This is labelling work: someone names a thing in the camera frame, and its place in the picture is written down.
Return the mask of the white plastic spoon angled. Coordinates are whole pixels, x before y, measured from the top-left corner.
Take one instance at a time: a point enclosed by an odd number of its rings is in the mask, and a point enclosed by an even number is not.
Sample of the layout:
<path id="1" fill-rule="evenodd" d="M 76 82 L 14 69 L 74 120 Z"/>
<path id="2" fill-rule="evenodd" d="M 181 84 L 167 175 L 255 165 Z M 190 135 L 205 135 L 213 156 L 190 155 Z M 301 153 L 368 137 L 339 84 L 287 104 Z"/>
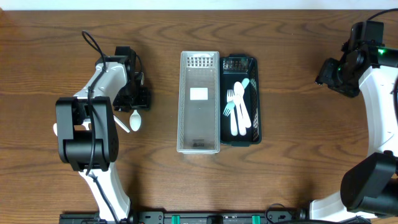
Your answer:
<path id="1" fill-rule="evenodd" d="M 125 132 L 130 133 L 130 129 L 116 116 L 113 115 L 115 123 L 120 126 Z"/>

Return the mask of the black plastic basket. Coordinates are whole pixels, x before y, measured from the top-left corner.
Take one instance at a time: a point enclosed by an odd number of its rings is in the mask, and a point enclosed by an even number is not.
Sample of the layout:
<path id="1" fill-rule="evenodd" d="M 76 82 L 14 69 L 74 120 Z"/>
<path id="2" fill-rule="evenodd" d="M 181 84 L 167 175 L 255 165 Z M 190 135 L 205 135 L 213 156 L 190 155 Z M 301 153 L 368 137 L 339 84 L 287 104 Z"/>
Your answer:
<path id="1" fill-rule="evenodd" d="M 262 130 L 257 60 L 244 54 L 231 54 L 220 59 L 220 67 L 221 143 L 238 147 L 259 144 Z M 231 117 L 223 114 L 228 103 L 227 92 L 233 89 L 236 82 L 241 82 L 244 87 L 243 101 L 251 120 L 251 127 L 244 136 L 231 134 Z"/>

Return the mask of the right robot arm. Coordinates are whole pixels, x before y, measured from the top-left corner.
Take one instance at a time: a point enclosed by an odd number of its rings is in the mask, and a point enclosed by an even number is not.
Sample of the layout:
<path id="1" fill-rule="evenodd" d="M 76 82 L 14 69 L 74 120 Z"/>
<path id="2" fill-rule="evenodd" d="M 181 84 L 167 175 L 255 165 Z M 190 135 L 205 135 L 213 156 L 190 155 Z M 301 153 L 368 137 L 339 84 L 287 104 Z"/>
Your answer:
<path id="1" fill-rule="evenodd" d="M 310 203 L 309 218 L 342 222 L 354 217 L 382 218 L 397 215 L 397 50 L 369 47 L 350 52 L 342 62 L 330 58 L 317 82 L 330 78 L 342 92 L 355 82 L 350 97 L 362 94 L 368 119 L 368 156 L 343 177 L 340 191 Z"/>

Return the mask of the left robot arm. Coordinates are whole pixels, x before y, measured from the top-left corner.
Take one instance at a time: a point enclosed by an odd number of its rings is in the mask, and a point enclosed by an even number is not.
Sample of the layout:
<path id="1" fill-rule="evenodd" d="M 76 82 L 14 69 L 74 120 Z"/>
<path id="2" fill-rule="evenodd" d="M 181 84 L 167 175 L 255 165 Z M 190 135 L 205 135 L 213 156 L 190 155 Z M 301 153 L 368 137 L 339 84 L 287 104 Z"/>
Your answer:
<path id="1" fill-rule="evenodd" d="M 83 177 L 99 208 L 95 214 L 61 214 L 60 223 L 137 222 L 116 169 L 117 128 L 130 132 L 132 126 L 123 124 L 114 112 L 150 108 L 144 74 L 135 70 L 140 60 L 133 52 L 101 56 L 89 82 L 55 104 L 59 157 Z"/>

